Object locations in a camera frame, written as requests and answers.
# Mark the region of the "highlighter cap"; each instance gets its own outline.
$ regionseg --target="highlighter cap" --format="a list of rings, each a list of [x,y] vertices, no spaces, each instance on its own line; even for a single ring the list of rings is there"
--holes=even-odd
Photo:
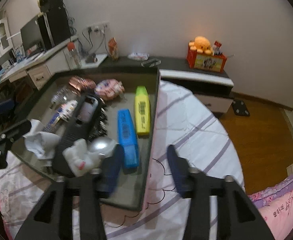
[[[136,88],[136,92],[135,92],[136,96],[140,96],[140,95],[148,95],[147,90],[144,86],[138,86]]]

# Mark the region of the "tray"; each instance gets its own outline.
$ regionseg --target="tray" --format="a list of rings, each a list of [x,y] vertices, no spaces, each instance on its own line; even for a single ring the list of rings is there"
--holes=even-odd
[[[157,68],[143,67],[103,67],[55,73],[44,87],[35,93],[35,95],[27,102],[18,115],[17,121],[25,118],[29,120],[38,119],[43,124],[46,124],[55,113],[54,110],[49,108],[52,95],[60,86],[67,84],[69,79],[74,75],[90,78],[96,83],[110,78],[122,81],[126,92],[122,94],[120,98],[107,102],[106,108],[108,116],[108,137],[115,139],[116,141],[118,141],[117,111],[122,108],[128,108],[131,112],[132,119],[134,120],[134,98],[136,87],[146,87],[150,98],[151,129],[149,136],[138,138],[140,166],[136,171],[131,173],[124,173],[124,171],[121,170],[118,186],[111,198],[101,199],[101,202],[119,208],[133,211],[143,210],[145,208],[144,196],[147,179],[150,177],[149,163],[151,158],[154,117],[156,113],[158,87],[160,82],[159,70]],[[56,133],[62,135],[63,131],[64,126],[62,125]],[[22,162],[27,164],[40,175],[51,180],[55,180],[58,176],[58,174],[50,174],[48,170],[43,167],[46,161],[38,160],[32,152],[29,152],[25,148],[24,138],[16,141],[13,144],[11,151]]]

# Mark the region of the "black countertop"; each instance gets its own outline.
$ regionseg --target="black countertop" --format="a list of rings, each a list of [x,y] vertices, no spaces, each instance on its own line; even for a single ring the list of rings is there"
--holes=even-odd
[[[227,73],[223,71],[222,73],[218,72],[211,72],[211,71],[204,71],[201,69],[190,68],[189,63],[185,58],[175,58],[175,57],[149,57],[149,59],[157,58],[161,60],[161,64],[159,65],[160,69],[165,70],[178,70],[178,71],[188,71],[188,72],[195,72],[207,75],[213,75],[218,77],[229,78]],[[119,57],[117,61],[112,61],[110,57],[107,57],[99,67],[107,67],[107,66],[141,66],[142,61],[131,60],[127,57]]]

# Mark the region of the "blue highlighter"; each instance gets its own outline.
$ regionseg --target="blue highlighter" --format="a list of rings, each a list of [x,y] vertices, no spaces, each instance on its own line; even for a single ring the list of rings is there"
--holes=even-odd
[[[118,111],[119,144],[124,149],[124,168],[131,169],[139,166],[139,147],[130,111]]]

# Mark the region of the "glass cabinet door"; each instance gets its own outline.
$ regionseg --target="glass cabinet door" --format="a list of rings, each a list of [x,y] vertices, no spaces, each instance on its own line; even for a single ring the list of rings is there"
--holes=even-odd
[[[4,23],[0,23],[0,47],[2,47],[3,50],[9,47],[7,38],[8,36],[5,30],[5,25]]]

